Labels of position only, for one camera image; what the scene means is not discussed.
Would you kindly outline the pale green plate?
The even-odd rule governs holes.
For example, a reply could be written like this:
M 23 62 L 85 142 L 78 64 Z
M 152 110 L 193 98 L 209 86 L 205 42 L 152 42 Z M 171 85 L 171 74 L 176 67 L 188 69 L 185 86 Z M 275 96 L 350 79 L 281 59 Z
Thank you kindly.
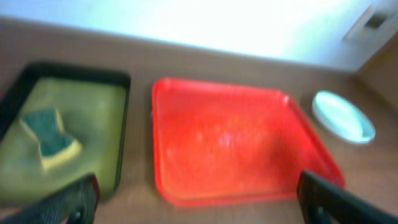
M 329 132 L 351 144 L 368 144 L 376 137 L 370 119 L 346 98 L 331 91 L 315 94 L 312 113 Z

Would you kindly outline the green and yellow sponge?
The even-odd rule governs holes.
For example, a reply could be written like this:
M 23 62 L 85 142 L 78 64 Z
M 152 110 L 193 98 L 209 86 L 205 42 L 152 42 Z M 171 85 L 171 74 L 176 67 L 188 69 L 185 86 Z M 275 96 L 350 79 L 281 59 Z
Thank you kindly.
M 57 108 L 31 111 L 20 119 L 25 132 L 38 145 L 43 170 L 60 166 L 80 154 L 81 142 L 66 132 Z

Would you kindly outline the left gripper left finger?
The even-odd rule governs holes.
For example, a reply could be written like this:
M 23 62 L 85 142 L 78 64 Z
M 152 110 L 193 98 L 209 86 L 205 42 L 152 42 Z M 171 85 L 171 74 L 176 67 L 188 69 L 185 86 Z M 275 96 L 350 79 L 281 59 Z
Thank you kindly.
M 1 223 L 93 223 L 100 201 L 94 174 L 87 174 L 62 189 L 1 219 Z

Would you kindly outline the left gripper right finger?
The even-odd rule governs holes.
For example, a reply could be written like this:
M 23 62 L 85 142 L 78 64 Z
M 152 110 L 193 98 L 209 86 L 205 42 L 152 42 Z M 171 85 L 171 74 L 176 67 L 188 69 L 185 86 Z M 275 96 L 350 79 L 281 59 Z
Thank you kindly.
M 306 224 L 397 223 L 397 217 L 371 206 L 316 174 L 303 171 L 297 198 Z

